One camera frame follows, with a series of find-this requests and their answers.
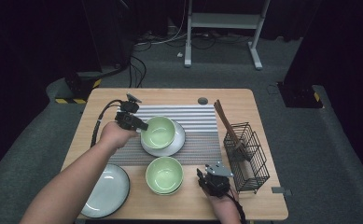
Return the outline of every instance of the ceramic plate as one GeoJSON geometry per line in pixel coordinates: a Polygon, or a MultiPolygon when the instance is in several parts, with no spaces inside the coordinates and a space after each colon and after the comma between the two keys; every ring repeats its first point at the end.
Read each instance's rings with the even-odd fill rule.
{"type": "Polygon", "coordinates": [[[170,144],[170,146],[162,148],[162,149],[154,149],[154,148],[148,147],[147,145],[145,145],[143,143],[142,140],[140,140],[141,145],[143,146],[143,149],[147,153],[151,154],[152,156],[156,156],[156,157],[171,156],[171,155],[175,154],[177,151],[179,151],[185,143],[185,131],[184,131],[184,128],[179,123],[177,123],[176,121],[173,121],[173,123],[175,124],[175,139],[173,140],[173,143],[170,144]]]}
{"type": "Polygon", "coordinates": [[[117,165],[107,164],[81,213],[87,217],[105,217],[117,211],[126,201],[130,179],[117,165]]]}

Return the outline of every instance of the gray and white striped mat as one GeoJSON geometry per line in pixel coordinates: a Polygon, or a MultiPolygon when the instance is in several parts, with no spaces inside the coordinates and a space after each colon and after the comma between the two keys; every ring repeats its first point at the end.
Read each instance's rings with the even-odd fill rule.
{"type": "MultiPolygon", "coordinates": [[[[205,165],[222,161],[213,105],[140,105],[135,116],[143,121],[165,116],[184,128],[185,144],[171,156],[181,164],[205,165]]],[[[143,149],[140,137],[137,137],[119,149],[109,163],[119,166],[149,165],[156,158],[143,149]]]]}

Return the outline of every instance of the utensil holder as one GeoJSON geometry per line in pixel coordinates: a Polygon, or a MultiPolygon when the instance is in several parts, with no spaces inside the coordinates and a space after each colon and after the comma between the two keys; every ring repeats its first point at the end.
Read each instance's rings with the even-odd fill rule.
{"type": "Polygon", "coordinates": [[[238,192],[253,190],[257,193],[270,177],[262,146],[248,122],[231,126],[242,143],[236,148],[236,143],[231,139],[229,133],[224,139],[230,168],[234,174],[235,188],[238,192]]]}

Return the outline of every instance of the light green bowl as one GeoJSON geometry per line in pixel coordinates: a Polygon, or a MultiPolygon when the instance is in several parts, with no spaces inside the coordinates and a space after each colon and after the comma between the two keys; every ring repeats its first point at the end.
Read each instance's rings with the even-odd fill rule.
{"type": "Polygon", "coordinates": [[[147,120],[148,129],[141,131],[141,139],[150,148],[164,148],[175,139],[175,124],[166,117],[153,117],[147,120]]]}
{"type": "Polygon", "coordinates": [[[159,157],[152,161],[146,171],[149,188],[157,194],[172,194],[179,189],[184,178],[181,163],[171,157],[159,157]]]}

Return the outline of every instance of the gray floor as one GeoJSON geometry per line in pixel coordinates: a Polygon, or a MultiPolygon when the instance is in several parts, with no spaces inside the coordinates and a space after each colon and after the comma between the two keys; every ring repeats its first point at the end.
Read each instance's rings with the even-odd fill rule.
{"type": "MultiPolygon", "coordinates": [[[[193,43],[201,48],[209,44],[199,40],[193,43]]],[[[277,81],[284,79],[300,41],[259,40],[262,71],[254,69],[244,44],[216,43],[210,49],[193,49],[190,68],[184,68],[184,59],[177,57],[184,48],[153,45],[134,56],[147,66],[144,88],[253,91],[281,185],[293,192],[286,197],[288,219],[275,223],[363,223],[363,167],[324,88],[314,86],[325,108],[300,109],[285,107],[275,87],[277,81]]],[[[142,69],[137,61],[133,64],[142,69]]],[[[125,70],[103,78],[100,88],[126,88],[129,81],[129,71],[125,70]]],[[[0,223],[19,222],[36,193],[62,167],[85,107],[53,102],[62,82],[48,86],[52,102],[24,130],[0,163],[0,223]]]]}

